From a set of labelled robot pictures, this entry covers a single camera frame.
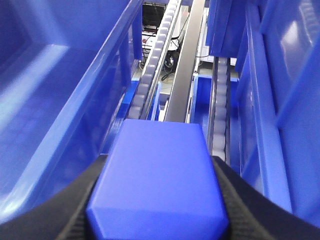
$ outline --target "cable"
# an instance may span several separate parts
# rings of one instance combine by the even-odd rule
[[[209,57],[210,55],[207,55],[207,56],[196,56],[196,58],[206,58],[206,57]]]
[[[185,28],[185,26],[186,26],[186,23],[188,22],[189,16],[190,16],[190,14],[189,14],[188,17],[186,18],[186,20],[185,20],[185,22],[184,22],[184,24],[183,24],[183,27],[182,27],[181,30],[180,30],[180,33],[179,33],[179,35],[178,35],[178,39],[180,38],[180,35],[181,35],[182,31],[184,30],[184,28]]]

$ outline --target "blue box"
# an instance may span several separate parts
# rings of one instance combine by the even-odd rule
[[[219,239],[228,219],[201,127],[125,120],[87,215],[99,240]]]

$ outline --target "blue plastic bin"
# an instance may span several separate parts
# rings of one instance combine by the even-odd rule
[[[0,1],[0,223],[101,152],[141,58],[142,0]]]
[[[219,6],[228,12],[229,6]],[[244,18],[231,12],[212,17],[227,26],[233,17],[237,26],[245,24],[236,36],[240,77],[231,119],[238,121],[231,134],[239,139],[241,175],[320,227],[320,1],[248,0],[241,7]],[[234,37],[225,32],[222,45]]]

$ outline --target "black monitor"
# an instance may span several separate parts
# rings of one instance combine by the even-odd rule
[[[165,14],[165,5],[155,3],[144,3],[142,6],[143,26],[154,26],[158,28]]]

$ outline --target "metal frame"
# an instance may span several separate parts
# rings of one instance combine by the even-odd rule
[[[205,2],[205,0],[193,0],[165,121],[181,123],[186,121]]]

